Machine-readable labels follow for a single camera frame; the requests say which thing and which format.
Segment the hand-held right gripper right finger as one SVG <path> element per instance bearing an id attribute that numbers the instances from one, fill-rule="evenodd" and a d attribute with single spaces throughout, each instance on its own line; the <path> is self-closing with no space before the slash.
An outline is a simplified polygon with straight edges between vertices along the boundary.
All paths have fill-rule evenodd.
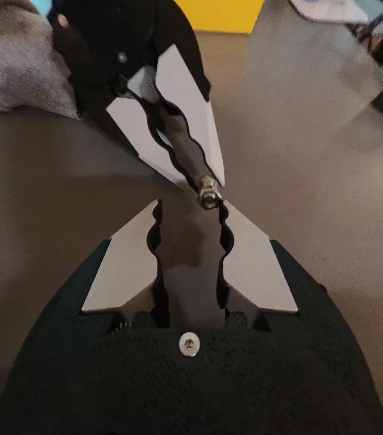
<path id="1" fill-rule="evenodd" d="M 295 315 L 292 296 L 270 238 L 227 200 L 219 206 L 220 245 L 224 253 L 217 273 L 217 303 L 226 314 L 246 320 L 262 314 Z"/>

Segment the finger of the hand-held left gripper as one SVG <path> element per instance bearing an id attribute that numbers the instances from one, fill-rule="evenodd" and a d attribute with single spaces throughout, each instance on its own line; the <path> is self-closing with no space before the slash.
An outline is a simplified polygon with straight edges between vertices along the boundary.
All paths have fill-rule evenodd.
<path id="1" fill-rule="evenodd" d="M 224 163 L 209 97 L 204 97 L 179 47 L 172 44 L 158 57 L 157 67 L 141 67 L 127 83 L 128 90 L 147 102 L 163 100 L 183 116 L 189 138 L 203 152 L 203 160 L 221 187 Z"/>
<path id="2" fill-rule="evenodd" d="M 106 110 L 140 160 L 174 184 L 197 187 L 188 171 L 180 165 L 171 142 L 162 132 L 164 126 L 157 127 L 156 114 L 147 113 L 140 100 L 117 97 Z"/>

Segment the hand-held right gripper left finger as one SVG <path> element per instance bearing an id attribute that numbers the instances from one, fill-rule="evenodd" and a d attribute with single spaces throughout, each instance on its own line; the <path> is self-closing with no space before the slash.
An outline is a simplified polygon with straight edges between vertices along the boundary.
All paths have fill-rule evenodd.
<path id="1" fill-rule="evenodd" d="M 114 312 L 131 324 L 136 313 L 148 312 L 157 327 L 169 327 L 169 297 L 156 252 L 162 219 L 162 200 L 156 199 L 112 235 L 83 313 Z"/>

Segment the steel bolt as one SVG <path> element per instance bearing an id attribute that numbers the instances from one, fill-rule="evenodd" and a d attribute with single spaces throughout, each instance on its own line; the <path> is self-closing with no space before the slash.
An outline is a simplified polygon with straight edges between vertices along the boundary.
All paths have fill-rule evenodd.
<path id="1" fill-rule="evenodd" d="M 198 193 L 203 195 L 206 193 L 219 193 L 219 182 L 217 179 L 208 175 L 202 177 L 198 182 Z"/>

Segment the person's left forearm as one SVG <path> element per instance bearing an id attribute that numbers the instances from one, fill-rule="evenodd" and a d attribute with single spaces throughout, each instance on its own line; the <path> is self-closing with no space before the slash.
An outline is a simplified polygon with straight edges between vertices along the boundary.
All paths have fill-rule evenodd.
<path id="1" fill-rule="evenodd" d="M 31 106 L 79 119 L 70 71 L 31 1 L 0 1 L 0 111 Z"/>

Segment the yellow plastic bin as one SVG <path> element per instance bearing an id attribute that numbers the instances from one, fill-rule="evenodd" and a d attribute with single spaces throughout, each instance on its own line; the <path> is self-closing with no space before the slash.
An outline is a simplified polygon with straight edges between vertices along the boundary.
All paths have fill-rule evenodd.
<path id="1" fill-rule="evenodd" d="M 252 33 L 264 0 L 177 0 L 193 30 L 223 34 Z"/>

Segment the instruction board on white stand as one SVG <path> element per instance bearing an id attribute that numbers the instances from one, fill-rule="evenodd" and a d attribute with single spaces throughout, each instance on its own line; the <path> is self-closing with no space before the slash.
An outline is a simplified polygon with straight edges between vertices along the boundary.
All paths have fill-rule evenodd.
<path id="1" fill-rule="evenodd" d="M 290 0 L 303 18 L 326 24 L 364 25 L 383 16 L 383 3 L 373 0 Z"/>

